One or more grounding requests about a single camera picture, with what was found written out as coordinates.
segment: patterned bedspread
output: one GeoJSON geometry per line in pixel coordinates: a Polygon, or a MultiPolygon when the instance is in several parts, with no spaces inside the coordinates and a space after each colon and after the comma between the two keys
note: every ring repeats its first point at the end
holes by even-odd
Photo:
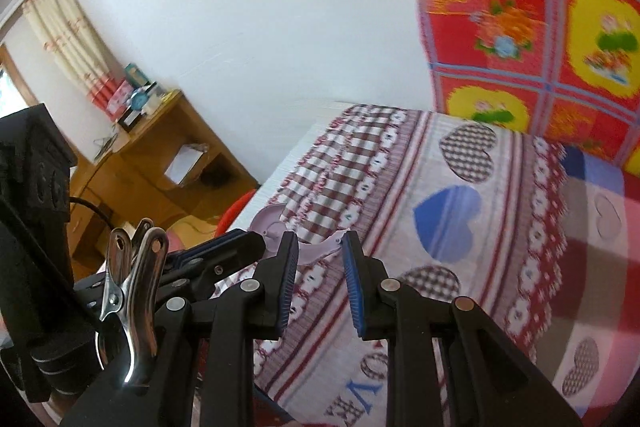
{"type": "MultiPolygon", "coordinates": [[[[474,298],[597,425],[640,357],[640,180],[574,148],[450,116],[346,110],[270,202],[312,243],[358,232],[420,293],[474,298]]],[[[247,269],[227,283],[249,277],[247,269]]],[[[385,343],[351,324],[342,260],[298,273],[255,380],[302,423],[385,424],[385,343]]]]}

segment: checkered heart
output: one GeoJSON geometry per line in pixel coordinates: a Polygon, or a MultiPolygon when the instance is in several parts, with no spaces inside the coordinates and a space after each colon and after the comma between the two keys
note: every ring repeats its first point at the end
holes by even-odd
{"type": "Polygon", "coordinates": [[[398,280],[423,297],[451,302],[460,294],[460,280],[444,266],[422,266],[403,273],[398,280]]]}
{"type": "Polygon", "coordinates": [[[449,168],[465,182],[482,183],[494,171],[487,151],[498,139],[492,129],[478,123],[462,125],[440,140],[440,150],[449,168]]]}
{"type": "Polygon", "coordinates": [[[573,396],[579,393],[596,375],[599,367],[598,344],[591,337],[586,337],[575,348],[574,367],[564,377],[562,394],[573,396]]]}

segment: yellow patch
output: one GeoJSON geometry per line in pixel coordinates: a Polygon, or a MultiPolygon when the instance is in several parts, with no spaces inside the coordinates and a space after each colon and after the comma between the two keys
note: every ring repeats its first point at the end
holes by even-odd
{"type": "Polygon", "coordinates": [[[640,147],[636,148],[634,153],[626,161],[625,171],[640,176],[640,147]]]}
{"type": "Polygon", "coordinates": [[[631,31],[638,36],[640,16],[628,3],[618,0],[572,0],[569,12],[567,54],[569,62],[583,81],[593,87],[606,89],[615,96],[629,98],[640,89],[640,53],[629,53],[628,71],[622,81],[598,73],[585,59],[598,51],[598,36],[602,33],[603,16],[613,16],[620,22],[630,24],[631,31]]]}
{"type": "Polygon", "coordinates": [[[478,114],[478,104],[490,107],[489,110],[504,108],[513,115],[513,120],[495,123],[506,129],[526,132],[529,127],[529,111],[522,100],[511,93],[484,89],[477,86],[464,86],[454,89],[447,98],[447,112],[451,116],[471,120],[478,114]]]}

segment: checkered fabric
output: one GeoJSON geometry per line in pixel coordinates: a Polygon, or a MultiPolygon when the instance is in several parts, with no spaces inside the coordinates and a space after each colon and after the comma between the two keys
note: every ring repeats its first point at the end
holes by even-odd
{"type": "Polygon", "coordinates": [[[481,183],[494,171],[487,151],[497,142],[495,132],[485,125],[466,124],[457,127],[440,140],[440,150],[449,168],[464,181],[481,183]]]}
{"type": "Polygon", "coordinates": [[[284,180],[270,203],[286,202],[283,221],[300,239],[319,243],[340,228],[340,215],[367,176],[367,166],[390,138],[385,133],[395,126],[396,111],[376,105],[347,109],[284,180]]]}
{"type": "Polygon", "coordinates": [[[451,302],[460,294],[456,274],[444,266],[422,266],[402,274],[399,281],[411,286],[423,297],[451,302]]]}
{"type": "Polygon", "coordinates": [[[580,341],[575,348],[575,366],[567,373],[562,382],[562,394],[573,396],[580,392],[595,376],[600,367],[598,344],[591,337],[580,341]]]}

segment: wooden cabinet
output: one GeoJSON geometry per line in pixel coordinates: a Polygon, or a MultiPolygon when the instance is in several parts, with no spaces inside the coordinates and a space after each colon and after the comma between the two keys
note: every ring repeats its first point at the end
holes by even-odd
{"type": "MultiPolygon", "coordinates": [[[[97,164],[81,158],[71,179],[70,193],[134,227],[140,219],[149,217],[166,229],[187,215],[215,223],[234,201],[255,186],[255,180],[184,95],[176,91],[152,117],[129,134],[122,131],[111,151],[97,164]],[[207,152],[191,169],[188,183],[175,185],[164,172],[180,148],[192,143],[206,145],[207,152]]],[[[97,237],[91,225],[95,219],[90,209],[72,204],[67,235],[76,279],[85,269],[94,269],[102,258],[88,252],[95,250],[97,237]],[[86,259],[91,260],[91,266],[87,266],[86,259]]]]}

